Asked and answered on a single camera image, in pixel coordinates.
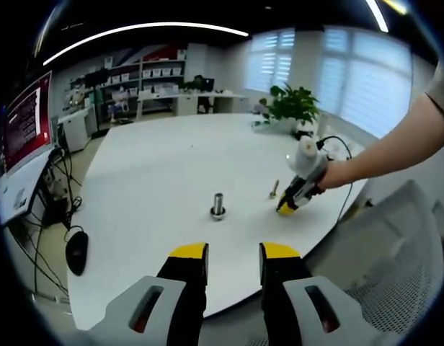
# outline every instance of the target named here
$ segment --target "monitor screen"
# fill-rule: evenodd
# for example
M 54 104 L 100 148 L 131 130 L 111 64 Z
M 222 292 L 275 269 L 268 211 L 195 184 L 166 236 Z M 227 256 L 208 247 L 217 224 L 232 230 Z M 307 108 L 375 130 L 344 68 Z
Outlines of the monitor screen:
M 32 83 L 9 105 L 4 126 L 7 171 L 50 143 L 49 87 L 50 72 Z

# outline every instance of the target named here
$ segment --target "metal cylinder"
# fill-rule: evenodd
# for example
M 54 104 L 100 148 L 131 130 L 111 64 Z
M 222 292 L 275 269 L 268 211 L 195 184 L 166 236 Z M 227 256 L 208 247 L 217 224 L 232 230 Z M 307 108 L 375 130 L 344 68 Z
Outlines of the metal cylinder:
M 214 215 L 220 215 L 223 213 L 223 206 L 222 206 L 222 202 L 223 202 L 223 194 L 222 193 L 216 193 L 214 195 Z

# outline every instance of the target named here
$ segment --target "white table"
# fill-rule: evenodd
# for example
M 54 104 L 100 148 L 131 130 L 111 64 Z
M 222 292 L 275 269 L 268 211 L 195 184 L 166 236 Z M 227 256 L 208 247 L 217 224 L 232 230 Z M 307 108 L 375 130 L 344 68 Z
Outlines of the white table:
M 205 316 L 260 289 L 259 243 L 289 244 L 307 255 L 332 229 L 349 187 L 316 196 L 290 217 L 267 196 L 293 178 L 285 161 L 298 142 L 254 133 L 253 115 L 193 115 L 113 128 L 81 189 L 73 225 L 89 235 L 84 274 L 68 271 L 76 326 L 89 329 L 105 307 L 144 275 L 156 275 L 176 247 L 209 243 Z M 354 184 L 346 209 L 365 181 Z M 227 214 L 215 222 L 213 196 Z
M 142 116 L 143 101 L 158 99 L 172 99 L 172 108 L 175 115 L 192 115 L 197 112 L 198 97 L 210 97 L 213 99 L 214 113 L 241 113 L 248 111 L 248 99 L 243 95 L 233 93 L 200 92 L 195 94 L 151 94 L 149 92 L 138 93 L 137 115 Z
M 95 107 L 92 105 L 60 117 L 58 124 L 63 126 L 69 151 L 82 150 L 86 147 L 93 132 L 97 130 Z
M 0 178 L 0 219 L 5 225 L 27 213 L 35 197 L 37 182 L 49 163 L 51 149 L 36 156 L 11 175 Z

